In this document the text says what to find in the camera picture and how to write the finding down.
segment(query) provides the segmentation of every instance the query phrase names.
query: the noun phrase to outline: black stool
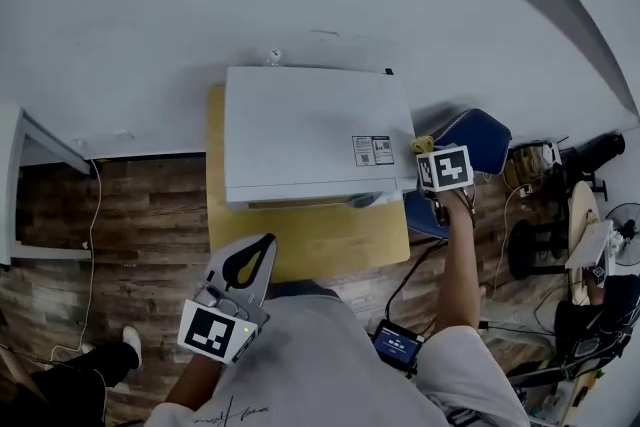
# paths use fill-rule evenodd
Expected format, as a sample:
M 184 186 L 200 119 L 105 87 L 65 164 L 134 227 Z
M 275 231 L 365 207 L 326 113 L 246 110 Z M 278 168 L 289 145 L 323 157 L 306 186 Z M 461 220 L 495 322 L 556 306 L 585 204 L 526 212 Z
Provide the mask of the black stool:
M 565 274 L 564 265 L 536 266 L 538 252 L 558 251 L 569 248 L 567 221 L 532 225 L 518 221 L 509 235 L 509 270 L 515 279 L 525 279 L 540 274 Z M 538 235 L 550 233 L 549 240 L 538 240 Z

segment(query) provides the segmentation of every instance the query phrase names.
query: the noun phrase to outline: white printer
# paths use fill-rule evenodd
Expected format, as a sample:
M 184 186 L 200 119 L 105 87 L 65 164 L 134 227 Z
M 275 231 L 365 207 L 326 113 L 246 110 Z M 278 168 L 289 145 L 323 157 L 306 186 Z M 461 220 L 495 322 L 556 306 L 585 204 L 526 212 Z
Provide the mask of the white printer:
M 394 75 L 229 68 L 226 199 L 236 209 L 399 200 L 416 188 L 413 123 Z

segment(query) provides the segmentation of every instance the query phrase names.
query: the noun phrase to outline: black pants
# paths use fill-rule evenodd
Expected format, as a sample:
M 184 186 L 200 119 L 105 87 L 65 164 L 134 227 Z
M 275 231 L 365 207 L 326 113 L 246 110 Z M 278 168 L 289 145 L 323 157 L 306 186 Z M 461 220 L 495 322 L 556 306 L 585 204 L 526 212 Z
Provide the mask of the black pants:
M 103 425 L 105 385 L 115 386 L 129 370 L 137 368 L 138 363 L 138 355 L 130 345 L 116 342 L 36 372 L 31 377 L 50 407 L 30 392 L 21 390 L 9 405 L 10 417 L 19 419 L 23 422 L 21 425 L 26 425 L 25 420 L 35 422 L 40 418 L 47 419 L 43 425 L 58 425 L 51 423 L 52 417 L 62 422 L 60 425 Z

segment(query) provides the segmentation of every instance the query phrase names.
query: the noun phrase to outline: chair backrest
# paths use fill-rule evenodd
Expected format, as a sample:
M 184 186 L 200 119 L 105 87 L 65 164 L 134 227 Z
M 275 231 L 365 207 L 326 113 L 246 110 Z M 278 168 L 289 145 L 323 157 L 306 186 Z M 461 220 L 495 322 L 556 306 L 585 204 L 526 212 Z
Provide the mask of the chair backrest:
M 468 109 L 433 134 L 436 146 L 466 145 L 474 171 L 498 175 L 507 160 L 511 131 L 480 109 Z

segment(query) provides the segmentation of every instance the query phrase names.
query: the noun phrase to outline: white t-shirt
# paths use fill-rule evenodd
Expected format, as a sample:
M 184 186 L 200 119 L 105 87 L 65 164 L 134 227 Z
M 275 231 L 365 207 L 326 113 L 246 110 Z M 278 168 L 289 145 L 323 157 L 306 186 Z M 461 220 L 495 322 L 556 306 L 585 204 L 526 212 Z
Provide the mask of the white t-shirt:
M 458 409 L 471 425 L 528 426 L 504 373 L 470 327 L 446 329 L 418 355 L 417 386 L 383 363 L 353 312 L 323 296 L 267 301 L 271 320 L 225 369 L 198 411 L 164 403 L 148 427 L 446 427 Z

